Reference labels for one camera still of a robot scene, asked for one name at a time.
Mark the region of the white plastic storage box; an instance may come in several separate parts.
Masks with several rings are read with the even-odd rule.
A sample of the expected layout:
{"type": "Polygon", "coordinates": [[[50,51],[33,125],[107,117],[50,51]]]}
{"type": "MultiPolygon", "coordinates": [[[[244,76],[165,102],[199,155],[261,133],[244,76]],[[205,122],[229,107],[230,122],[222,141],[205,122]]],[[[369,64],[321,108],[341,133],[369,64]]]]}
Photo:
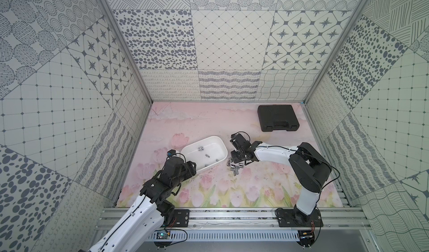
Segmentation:
{"type": "Polygon", "coordinates": [[[224,142],[218,136],[210,136],[189,144],[182,149],[181,153],[188,161],[196,163],[197,174],[225,161],[229,155],[224,142]],[[204,151],[198,151],[200,146],[204,147],[204,151]]]}

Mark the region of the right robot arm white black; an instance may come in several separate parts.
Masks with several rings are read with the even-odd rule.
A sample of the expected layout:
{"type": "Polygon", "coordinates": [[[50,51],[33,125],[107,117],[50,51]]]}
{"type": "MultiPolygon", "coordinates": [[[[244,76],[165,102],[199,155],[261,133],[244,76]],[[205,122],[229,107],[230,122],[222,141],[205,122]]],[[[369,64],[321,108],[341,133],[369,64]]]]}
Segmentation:
{"type": "Polygon", "coordinates": [[[304,218],[313,214],[331,172],[337,171],[307,142],[292,147],[270,145],[261,141],[251,143],[242,136],[242,132],[232,134],[230,142],[235,149],[231,152],[234,164],[270,161],[293,169],[302,186],[294,212],[304,218]]]}

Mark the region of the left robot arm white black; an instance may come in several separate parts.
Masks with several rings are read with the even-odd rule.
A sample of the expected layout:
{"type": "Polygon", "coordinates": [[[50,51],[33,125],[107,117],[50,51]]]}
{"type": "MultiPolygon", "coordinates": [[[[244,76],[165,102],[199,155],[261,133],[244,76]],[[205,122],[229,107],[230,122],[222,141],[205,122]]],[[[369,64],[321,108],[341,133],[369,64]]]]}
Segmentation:
{"type": "Polygon", "coordinates": [[[197,165],[182,154],[169,153],[162,170],[146,181],[132,206],[115,226],[93,245],[90,252],[135,252],[161,227],[174,220],[174,205],[167,198],[177,195],[184,181],[197,173],[197,165]]]}

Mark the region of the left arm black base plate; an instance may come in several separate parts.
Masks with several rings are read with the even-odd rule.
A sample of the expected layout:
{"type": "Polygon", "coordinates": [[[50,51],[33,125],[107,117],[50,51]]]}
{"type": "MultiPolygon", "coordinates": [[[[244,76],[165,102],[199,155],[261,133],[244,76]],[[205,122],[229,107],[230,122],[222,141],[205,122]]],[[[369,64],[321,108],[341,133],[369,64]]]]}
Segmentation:
{"type": "Polygon", "coordinates": [[[164,227],[171,228],[186,228],[189,225],[190,210],[189,209],[178,209],[174,210],[173,213],[168,215],[168,221],[164,227]]]}

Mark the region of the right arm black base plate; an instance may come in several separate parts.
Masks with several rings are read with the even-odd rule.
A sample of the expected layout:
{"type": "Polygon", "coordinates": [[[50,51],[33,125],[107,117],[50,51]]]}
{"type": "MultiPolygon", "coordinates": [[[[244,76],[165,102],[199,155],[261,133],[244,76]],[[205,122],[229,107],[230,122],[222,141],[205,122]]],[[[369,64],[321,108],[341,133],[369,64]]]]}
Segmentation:
{"type": "Polygon", "coordinates": [[[310,215],[302,213],[297,208],[277,208],[274,214],[279,227],[323,227],[324,225],[317,208],[310,215]]]}

